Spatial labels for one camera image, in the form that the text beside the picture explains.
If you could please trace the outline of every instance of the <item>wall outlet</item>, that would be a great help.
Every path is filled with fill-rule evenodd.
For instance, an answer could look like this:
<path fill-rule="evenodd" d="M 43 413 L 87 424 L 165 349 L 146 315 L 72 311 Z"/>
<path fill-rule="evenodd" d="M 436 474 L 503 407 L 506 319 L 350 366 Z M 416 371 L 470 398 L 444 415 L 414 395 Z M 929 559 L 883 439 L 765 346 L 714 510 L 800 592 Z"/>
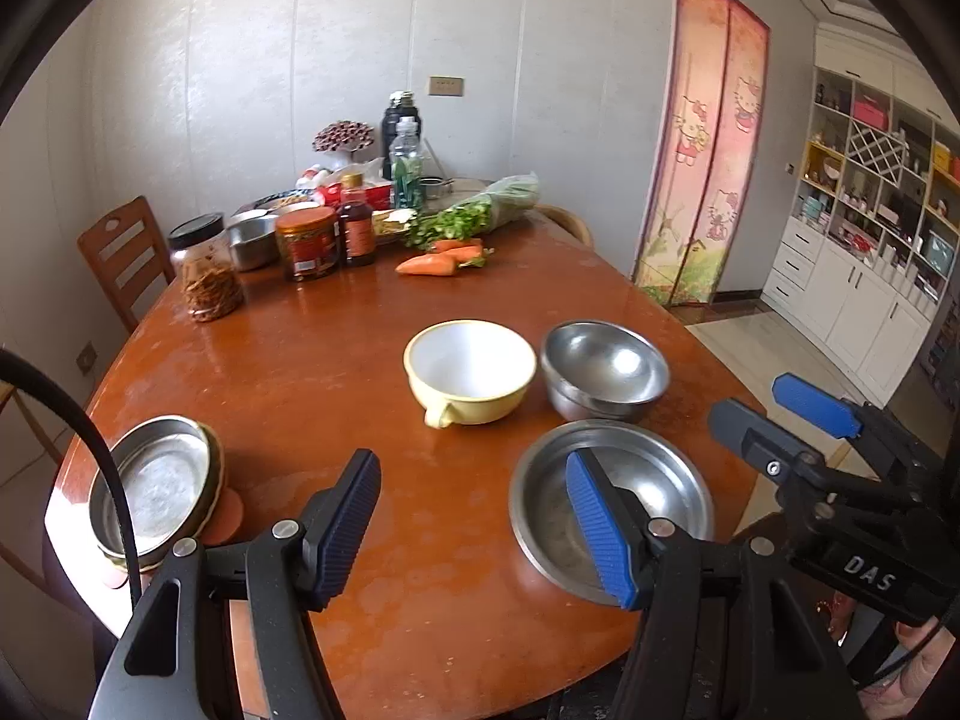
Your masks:
<path fill-rule="evenodd" d="M 464 95 L 464 79 L 455 79 L 451 76 L 430 76 L 427 93 L 431 97 L 462 98 Z"/>
<path fill-rule="evenodd" d="M 80 373 L 88 376 L 90 371 L 93 370 L 93 365 L 97 362 L 97 350 L 93 348 L 93 343 L 91 341 L 86 342 L 86 346 L 80 350 L 80 354 L 77 355 L 77 367 L 80 369 Z"/>

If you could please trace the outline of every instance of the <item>carrot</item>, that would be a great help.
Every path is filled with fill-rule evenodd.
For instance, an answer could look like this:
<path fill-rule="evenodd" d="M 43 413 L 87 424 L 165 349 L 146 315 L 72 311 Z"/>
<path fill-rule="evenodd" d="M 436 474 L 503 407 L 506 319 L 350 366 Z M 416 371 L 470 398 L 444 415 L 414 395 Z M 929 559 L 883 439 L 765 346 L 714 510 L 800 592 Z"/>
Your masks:
<path fill-rule="evenodd" d="M 398 274 L 409 276 L 453 276 L 457 261 L 449 254 L 422 254 L 397 266 Z"/>
<path fill-rule="evenodd" d="M 483 256 L 483 247 L 459 247 L 452 248 L 450 251 L 443 252 L 446 256 L 452 257 L 458 263 L 464 263 Z"/>
<path fill-rule="evenodd" d="M 443 238 L 439 241 L 434 241 L 430 245 L 430 250 L 438 253 L 445 251 L 454 250 L 455 248 L 464 248 L 464 247 L 481 247 L 483 241 L 479 238 L 471 238 L 469 241 L 456 241 L 453 238 Z"/>

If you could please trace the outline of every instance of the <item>light switch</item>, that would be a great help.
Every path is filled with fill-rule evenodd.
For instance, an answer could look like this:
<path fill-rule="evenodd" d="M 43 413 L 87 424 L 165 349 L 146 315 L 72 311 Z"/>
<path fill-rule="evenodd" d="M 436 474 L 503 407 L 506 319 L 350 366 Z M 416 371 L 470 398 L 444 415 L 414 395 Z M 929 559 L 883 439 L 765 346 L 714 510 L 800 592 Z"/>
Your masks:
<path fill-rule="evenodd" d="M 452 76 L 430 76 L 430 86 L 427 93 L 431 97 L 462 98 L 464 95 L 464 79 L 455 79 Z"/>

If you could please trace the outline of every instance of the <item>metal bolt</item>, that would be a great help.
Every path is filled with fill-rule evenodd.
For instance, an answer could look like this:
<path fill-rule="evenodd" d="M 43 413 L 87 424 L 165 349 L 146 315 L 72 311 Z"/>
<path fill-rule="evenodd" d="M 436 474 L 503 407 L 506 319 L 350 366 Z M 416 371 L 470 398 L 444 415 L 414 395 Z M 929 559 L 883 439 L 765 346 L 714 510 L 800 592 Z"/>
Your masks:
<path fill-rule="evenodd" d="M 647 523 L 647 530 L 650 531 L 653 536 L 668 538 L 674 535 L 677 531 L 677 526 L 666 517 L 655 517 Z"/>
<path fill-rule="evenodd" d="M 294 536 L 296 531 L 299 531 L 299 524 L 296 519 L 281 519 L 280 522 L 275 523 L 270 532 L 274 535 L 274 538 L 290 538 L 290 536 Z"/>
<path fill-rule="evenodd" d="M 817 501 L 813 504 L 813 517 L 817 519 L 833 519 L 834 514 L 833 507 L 829 503 Z"/>
<path fill-rule="evenodd" d="M 197 543 L 192 538 L 181 538 L 174 544 L 174 556 L 186 557 L 197 551 Z"/>
<path fill-rule="evenodd" d="M 769 538 L 764 538 L 763 536 L 755 536 L 754 538 L 751 538 L 750 548 L 757 553 L 757 555 L 762 555 L 763 557 L 769 557 L 776 552 L 774 542 L 770 541 Z"/>

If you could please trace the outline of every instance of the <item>jar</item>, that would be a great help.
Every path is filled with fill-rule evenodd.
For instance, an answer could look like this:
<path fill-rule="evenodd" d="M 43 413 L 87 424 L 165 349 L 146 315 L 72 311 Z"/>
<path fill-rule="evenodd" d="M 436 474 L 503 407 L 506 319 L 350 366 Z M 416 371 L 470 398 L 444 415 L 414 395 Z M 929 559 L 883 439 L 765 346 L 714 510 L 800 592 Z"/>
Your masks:
<path fill-rule="evenodd" d="M 343 264 L 348 268 L 369 265 L 376 257 L 376 238 L 373 237 L 373 208 L 367 204 L 363 177 L 347 173 L 341 179 L 340 249 Z"/>
<path fill-rule="evenodd" d="M 230 259 L 223 214 L 192 218 L 174 229 L 167 242 L 191 319 L 210 322 L 243 302 L 240 279 Z"/>
<path fill-rule="evenodd" d="M 326 276 L 337 266 L 337 239 L 330 208 L 304 208 L 277 220 L 277 246 L 283 272 L 292 281 Z"/>

